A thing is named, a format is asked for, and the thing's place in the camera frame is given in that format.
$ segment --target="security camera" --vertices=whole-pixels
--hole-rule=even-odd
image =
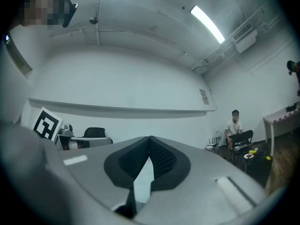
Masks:
[[[95,25],[98,23],[98,18],[96,16],[90,17],[90,23]]]

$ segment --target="ceiling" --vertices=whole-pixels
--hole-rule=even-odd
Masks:
[[[268,23],[279,13],[272,0],[71,1],[79,4],[78,10],[67,28],[54,26],[51,41],[55,48],[125,47],[165,58],[200,75],[213,69],[203,61],[208,63],[212,53],[230,46],[231,36],[241,24]],[[219,28],[226,39],[222,45],[190,13],[194,5]],[[89,18],[95,14],[99,23],[92,25]]]

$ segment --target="air vent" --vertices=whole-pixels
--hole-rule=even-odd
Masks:
[[[253,29],[250,33],[243,36],[237,42],[234,42],[235,49],[242,53],[256,42],[257,29]]]
[[[238,40],[246,36],[252,29],[252,24],[248,22],[232,36],[232,39],[234,40],[234,42],[237,42]]]

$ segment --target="black mesh panel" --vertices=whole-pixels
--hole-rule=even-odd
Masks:
[[[150,159],[153,163],[154,178],[171,171],[177,161],[174,154],[151,140]]]
[[[130,177],[136,179],[149,157],[148,141],[119,158],[119,166]]]

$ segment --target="fluorescent light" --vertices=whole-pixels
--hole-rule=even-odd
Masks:
[[[223,37],[217,26],[198,6],[194,6],[191,14],[198,18],[210,30],[210,32],[215,36],[219,43],[225,41],[225,38]]]

